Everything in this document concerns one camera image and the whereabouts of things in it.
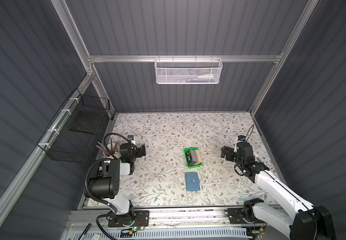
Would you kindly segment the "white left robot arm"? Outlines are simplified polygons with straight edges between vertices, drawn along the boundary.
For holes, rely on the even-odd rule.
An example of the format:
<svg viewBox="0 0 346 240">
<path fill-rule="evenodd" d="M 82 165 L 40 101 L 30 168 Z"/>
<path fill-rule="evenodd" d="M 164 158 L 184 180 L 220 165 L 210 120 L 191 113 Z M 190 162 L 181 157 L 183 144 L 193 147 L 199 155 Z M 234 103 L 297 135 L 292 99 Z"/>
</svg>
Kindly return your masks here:
<svg viewBox="0 0 346 240">
<path fill-rule="evenodd" d="M 120 192 L 120 177 L 134 173 L 135 160 L 146 156 L 145 145 L 110 144 L 103 150 L 104 158 L 97 160 L 85 176 L 84 195 L 109 206 L 119 218 L 134 218 L 134 207 Z"/>
</svg>

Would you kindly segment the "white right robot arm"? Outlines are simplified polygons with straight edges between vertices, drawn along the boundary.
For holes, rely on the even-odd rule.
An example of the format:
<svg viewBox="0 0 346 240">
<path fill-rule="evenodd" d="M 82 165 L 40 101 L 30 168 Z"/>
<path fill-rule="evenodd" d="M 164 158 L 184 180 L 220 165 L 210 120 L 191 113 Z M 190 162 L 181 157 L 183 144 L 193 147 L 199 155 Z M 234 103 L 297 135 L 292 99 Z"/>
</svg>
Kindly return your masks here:
<svg viewBox="0 0 346 240">
<path fill-rule="evenodd" d="M 248 142 L 237 142 L 234 148 L 222 147 L 221 158 L 233 162 L 234 170 L 272 196 L 285 210 L 269 206 L 255 198 L 244 202 L 240 216 L 247 223 L 265 222 L 290 240 L 335 240 L 337 238 L 331 213 L 323 206 L 305 200 L 270 169 L 257 160 Z"/>
</svg>

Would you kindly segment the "green plastic card tray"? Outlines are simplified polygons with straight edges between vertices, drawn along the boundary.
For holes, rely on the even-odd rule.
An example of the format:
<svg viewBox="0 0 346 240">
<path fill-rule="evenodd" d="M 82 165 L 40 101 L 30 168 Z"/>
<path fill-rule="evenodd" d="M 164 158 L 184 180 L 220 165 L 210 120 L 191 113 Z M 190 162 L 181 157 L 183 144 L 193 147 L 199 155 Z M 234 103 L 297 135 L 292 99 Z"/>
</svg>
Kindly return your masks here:
<svg viewBox="0 0 346 240">
<path fill-rule="evenodd" d="M 184 154 L 189 169 L 203 166 L 202 157 L 197 147 L 184 149 Z"/>
</svg>

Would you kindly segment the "blue leather card holder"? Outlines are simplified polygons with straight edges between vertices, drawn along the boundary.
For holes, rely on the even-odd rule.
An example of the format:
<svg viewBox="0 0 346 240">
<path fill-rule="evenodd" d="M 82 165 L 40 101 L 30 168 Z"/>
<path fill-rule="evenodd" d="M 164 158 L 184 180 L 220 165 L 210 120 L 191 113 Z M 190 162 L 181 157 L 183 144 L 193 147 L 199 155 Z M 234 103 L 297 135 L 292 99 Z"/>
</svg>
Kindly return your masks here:
<svg viewBox="0 0 346 240">
<path fill-rule="evenodd" d="M 186 189 L 188 192 L 196 192 L 201 190 L 198 173 L 196 172 L 185 173 L 185 178 L 186 178 Z"/>
</svg>

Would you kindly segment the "stack of cards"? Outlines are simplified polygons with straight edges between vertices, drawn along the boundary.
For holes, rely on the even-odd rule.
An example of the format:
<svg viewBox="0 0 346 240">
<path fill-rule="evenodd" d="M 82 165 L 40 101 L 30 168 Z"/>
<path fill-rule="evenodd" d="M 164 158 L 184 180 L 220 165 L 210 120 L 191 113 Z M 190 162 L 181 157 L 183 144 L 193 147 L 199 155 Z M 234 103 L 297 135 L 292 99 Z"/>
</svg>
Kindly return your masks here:
<svg viewBox="0 0 346 240">
<path fill-rule="evenodd" d="M 189 167 L 196 167 L 202 164 L 202 158 L 198 149 L 191 149 L 186 153 L 187 164 Z"/>
</svg>

